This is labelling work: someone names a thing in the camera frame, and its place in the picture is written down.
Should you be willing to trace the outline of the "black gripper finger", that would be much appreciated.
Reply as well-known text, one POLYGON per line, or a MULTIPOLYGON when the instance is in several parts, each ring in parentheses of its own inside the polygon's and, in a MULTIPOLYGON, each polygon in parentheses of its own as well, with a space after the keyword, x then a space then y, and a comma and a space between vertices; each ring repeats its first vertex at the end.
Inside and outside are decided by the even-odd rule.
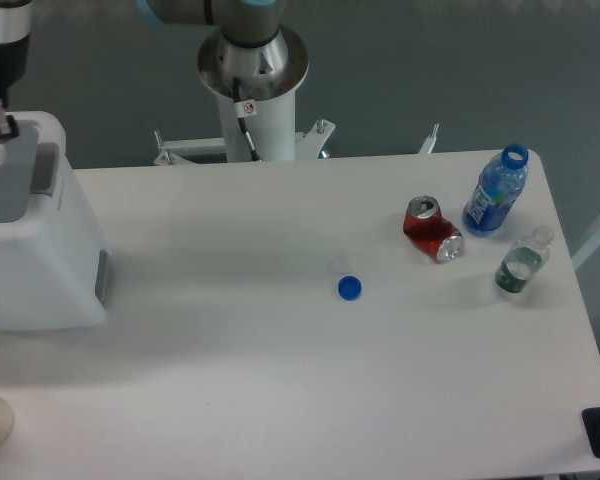
POLYGON ((19 136, 17 122, 12 115, 5 111, 2 99, 0 98, 0 143, 15 139, 19 136))

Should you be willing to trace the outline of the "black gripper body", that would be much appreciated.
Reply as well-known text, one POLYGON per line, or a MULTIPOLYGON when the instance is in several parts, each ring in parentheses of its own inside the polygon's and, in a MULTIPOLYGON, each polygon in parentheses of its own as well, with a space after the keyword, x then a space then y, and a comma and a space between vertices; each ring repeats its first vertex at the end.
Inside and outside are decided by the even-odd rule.
POLYGON ((29 36, 11 43, 0 43, 0 100, 9 106, 9 89, 25 73, 29 36))

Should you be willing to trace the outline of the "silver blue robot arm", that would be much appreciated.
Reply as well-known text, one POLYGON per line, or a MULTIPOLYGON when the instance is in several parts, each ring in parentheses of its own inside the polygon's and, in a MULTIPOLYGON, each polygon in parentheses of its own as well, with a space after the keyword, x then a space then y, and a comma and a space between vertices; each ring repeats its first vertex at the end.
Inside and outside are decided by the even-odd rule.
MULTIPOLYGON (((283 1, 140 1, 160 24, 208 25, 197 57, 217 99, 229 162, 296 159, 295 93, 309 70, 307 48, 283 25, 283 1)), ((18 136, 8 90, 24 74, 31 1, 0 1, 0 143, 18 136)))

